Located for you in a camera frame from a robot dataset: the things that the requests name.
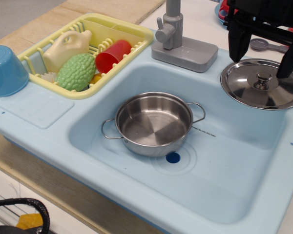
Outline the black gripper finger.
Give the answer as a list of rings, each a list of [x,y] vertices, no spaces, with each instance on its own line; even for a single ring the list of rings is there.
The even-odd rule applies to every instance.
[[[237,12],[228,19],[229,54],[233,62],[239,62],[248,50],[251,31],[245,14]]]
[[[290,43],[290,41],[278,40],[277,42],[284,45],[288,44],[289,48],[281,60],[276,77],[288,78],[293,72],[293,41]]]

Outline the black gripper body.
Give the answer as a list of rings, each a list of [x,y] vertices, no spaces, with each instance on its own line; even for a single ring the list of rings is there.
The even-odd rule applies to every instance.
[[[228,19],[241,12],[248,21],[251,36],[256,35],[275,42],[293,41],[293,33],[282,29],[293,28],[293,0],[228,0],[227,4],[227,29]]]

